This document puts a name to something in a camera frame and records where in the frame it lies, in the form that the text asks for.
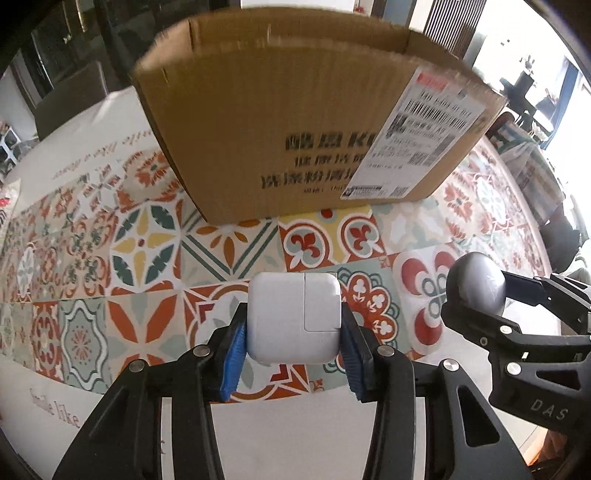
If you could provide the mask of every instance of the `barcode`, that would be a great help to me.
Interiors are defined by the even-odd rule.
[[[377,198],[379,197],[380,190],[382,190],[382,187],[375,185],[347,187],[341,195],[341,198]]]
[[[411,100],[404,111],[412,115],[417,115],[425,120],[432,120],[439,125],[448,125],[456,130],[461,130],[466,126],[465,120],[452,116],[443,110],[439,110],[417,100]]]
[[[425,152],[415,152],[414,155],[408,161],[409,165],[420,165],[423,163],[423,160],[427,158],[428,153]]]
[[[445,149],[451,145],[451,143],[455,140],[455,138],[456,138],[455,135],[448,135],[446,138],[444,138],[441,141],[441,143],[437,147],[435,147],[435,150],[433,150],[433,152],[431,152],[431,155],[429,155],[429,157],[427,157],[427,159],[423,163],[423,166],[430,167],[431,165],[433,165],[433,163],[437,161],[439,156],[443,152],[445,152]]]
[[[390,194],[390,197],[400,198],[406,195],[408,187],[396,187],[394,191]]]

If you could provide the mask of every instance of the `shipping label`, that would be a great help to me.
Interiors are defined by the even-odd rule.
[[[341,199],[404,198],[484,109],[458,85],[419,67]]]

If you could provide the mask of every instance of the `qr code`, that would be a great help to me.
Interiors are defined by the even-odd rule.
[[[408,161],[409,165],[420,165],[423,163],[423,160],[427,158],[428,153],[425,152],[415,152],[414,155]]]
[[[396,187],[390,194],[390,198],[401,198],[406,195],[409,187]]]
[[[381,186],[355,186],[345,189],[341,199],[370,199],[380,197]]]

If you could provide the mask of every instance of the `green leaf pattern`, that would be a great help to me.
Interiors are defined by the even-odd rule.
[[[117,277],[119,277],[125,285],[132,286],[134,284],[134,276],[131,273],[129,265],[117,255],[113,256],[113,269],[115,270]]]
[[[173,256],[174,245],[169,245],[163,248],[162,251],[154,257],[145,278],[145,283],[148,284],[155,280],[166,268],[166,265]]]
[[[166,228],[166,230],[174,230],[173,216],[170,215],[166,208],[161,207],[160,205],[152,205],[150,207],[150,212],[156,223],[162,228]]]
[[[118,242],[119,240],[121,240],[123,238],[123,236],[131,230],[131,227],[133,227],[134,223],[138,221],[138,217],[139,217],[139,209],[132,212],[124,220],[124,222],[121,224],[121,227],[119,228],[119,231],[117,231],[117,235],[115,237],[115,242]]]

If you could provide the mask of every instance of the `red label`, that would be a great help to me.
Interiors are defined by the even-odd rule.
[[[440,92],[442,92],[447,86],[447,82],[444,80],[440,80],[437,77],[430,76],[429,74],[425,74],[423,72],[418,74],[417,83],[434,90],[439,90]]]

